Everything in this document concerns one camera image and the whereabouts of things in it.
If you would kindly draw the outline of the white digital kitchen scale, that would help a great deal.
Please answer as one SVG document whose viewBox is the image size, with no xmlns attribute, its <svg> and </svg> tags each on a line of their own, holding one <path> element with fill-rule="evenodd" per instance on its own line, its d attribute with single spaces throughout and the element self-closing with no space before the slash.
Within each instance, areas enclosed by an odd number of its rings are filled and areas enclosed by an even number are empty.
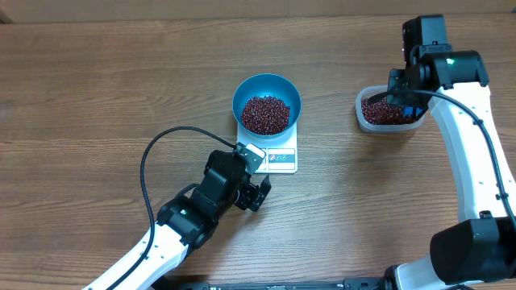
<svg viewBox="0 0 516 290">
<path fill-rule="evenodd" d="M 298 128 L 296 123 L 278 136 L 254 135 L 238 125 L 237 141 L 243 144 L 252 143 L 266 153 L 256 173 L 294 174 L 298 170 Z"/>
</svg>

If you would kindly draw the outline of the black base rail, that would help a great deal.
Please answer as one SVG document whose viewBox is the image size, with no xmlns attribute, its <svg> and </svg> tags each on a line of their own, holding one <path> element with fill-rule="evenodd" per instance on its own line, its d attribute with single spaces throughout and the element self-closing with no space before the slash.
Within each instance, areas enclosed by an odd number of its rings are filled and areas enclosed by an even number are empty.
<svg viewBox="0 0 516 290">
<path fill-rule="evenodd" d="M 243 284 L 209 284 L 208 282 L 172 282 L 164 277 L 152 284 L 154 290 L 394 290 L 397 286 L 386 278 L 360 277 L 342 281 L 271 282 Z"/>
</svg>

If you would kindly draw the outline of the clear plastic food container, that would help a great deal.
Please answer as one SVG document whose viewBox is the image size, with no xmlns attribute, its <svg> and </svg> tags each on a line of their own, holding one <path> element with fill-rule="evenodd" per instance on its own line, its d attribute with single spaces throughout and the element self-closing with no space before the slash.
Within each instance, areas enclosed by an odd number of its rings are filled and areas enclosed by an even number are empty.
<svg viewBox="0 0 516 290">
<path fill-rule="evenodd" d="M 362 131 L 368 133 L 399 133 L 403 131 L 411 131 L 420 127 L 423 123 L 424 117 L 422 116 L 419 120 L 414 121 L 411 124 L 405 125 L 373 125 L 365 121 L 361 109 L 361 101 L 365 98 L 369 98 L 378 93 L 383 93 L 388 89 L 387 85 L 376 85 L 369 86 L 362 89 L 356 97 L 356 117 L 359 123 L 359 127 Z"/>
</svg>

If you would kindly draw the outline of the red beans in bowl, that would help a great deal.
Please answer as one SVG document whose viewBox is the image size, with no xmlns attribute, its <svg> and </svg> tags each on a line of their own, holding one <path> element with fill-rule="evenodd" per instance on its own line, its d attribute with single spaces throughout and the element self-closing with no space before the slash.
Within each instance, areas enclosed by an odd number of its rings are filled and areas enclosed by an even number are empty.
<svg viewBox="0 0 516 290">
<path fill-rule="evenodd" d="M 252 133 L 276 135 L 289 125 L 290 107 L 275 96 L 252 97 L 241 110 L 241 122 Z"/>
</svg>

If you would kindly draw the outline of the blue metal bowl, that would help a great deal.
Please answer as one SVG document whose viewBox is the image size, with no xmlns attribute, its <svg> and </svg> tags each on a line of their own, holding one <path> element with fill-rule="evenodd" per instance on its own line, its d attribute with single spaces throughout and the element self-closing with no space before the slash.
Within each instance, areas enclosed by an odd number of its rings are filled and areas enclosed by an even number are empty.
<svg viewBox="0 0 516 290">
<path fill-rule="evenodd" d="M 283 132 L 272 135 L 278 136 L 287 131 L 296 123 L 302 112 L 301 94 L 295 85 L 285 77 L 273 73 L 261 73 L 243 81 L 236 89 L 232 99 L 232 112 L 238 125 L 241 122 L 241 110 L 252 97 L 275 96 L 290 107 L 289 125 Z"/>
</svg>

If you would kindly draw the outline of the blue plastic measuring scoop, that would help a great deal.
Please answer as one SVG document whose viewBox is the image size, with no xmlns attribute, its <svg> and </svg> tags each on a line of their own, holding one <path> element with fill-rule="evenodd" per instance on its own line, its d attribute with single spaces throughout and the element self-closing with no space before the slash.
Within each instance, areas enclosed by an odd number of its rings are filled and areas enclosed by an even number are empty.
<svg viewBox="0 0 516 290">
<path fill-rule="evenodd" d="M 420 119 L 425 113 L 425 110 L 418 107 L 409 107 L 406 106 L 403 109 L 403 116 L 405 118 L 412 118 L 413 120 Z"/>
</svg>

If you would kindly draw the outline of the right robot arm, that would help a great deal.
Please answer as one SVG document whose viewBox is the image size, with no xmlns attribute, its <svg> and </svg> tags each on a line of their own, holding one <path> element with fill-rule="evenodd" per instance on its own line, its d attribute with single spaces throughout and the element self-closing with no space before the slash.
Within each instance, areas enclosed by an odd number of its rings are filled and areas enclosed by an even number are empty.
<svg viewBox="0 0 516 290">
<path fill-rule="evenodd" d="M 459 222 L 435 234 L 427 256 L 395 267 L 396 289 L 451 289 L 515 277 L 515 179 L 494 126 L 489 76 L 478 52 L 455 52 L 441 15 L 402 26 L 406 66 L 387 101 L 429 112 L 445 142 Z"/>
</svg>

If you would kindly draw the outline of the red adzuki beans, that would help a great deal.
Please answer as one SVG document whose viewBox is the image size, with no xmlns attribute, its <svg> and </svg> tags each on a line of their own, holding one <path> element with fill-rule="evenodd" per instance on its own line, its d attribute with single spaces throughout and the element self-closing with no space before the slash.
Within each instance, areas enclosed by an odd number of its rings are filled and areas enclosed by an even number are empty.
<svg viewBox="0 0 516 290">
<path fill-rule="evenodd" d="M 405 125 L 414 122 L 410 114 L 405 114 L 405 108 L 390 105 L 385 99 L 368 104 L 367 98 L 361 101 L 362 114 L 366 122 L 373 125 Z"/>
</svg>

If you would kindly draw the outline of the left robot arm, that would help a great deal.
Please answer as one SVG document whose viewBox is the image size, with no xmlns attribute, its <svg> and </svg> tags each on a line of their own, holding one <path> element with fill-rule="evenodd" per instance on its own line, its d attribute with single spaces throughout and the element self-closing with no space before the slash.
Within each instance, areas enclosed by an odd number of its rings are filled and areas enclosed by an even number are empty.
<svg viewBox="0 0 516 290">
<path fill-rule="evenodd" d="M 149 289 L 211 238 L 233 205 L 258 211 L 271 189 L 269 177 L 250 182 L 267 153 L 252 144 L 213 151 L 201 184 L 192 184 L 161 207 L 140 241 L 88 289 Z"/>
</svg>

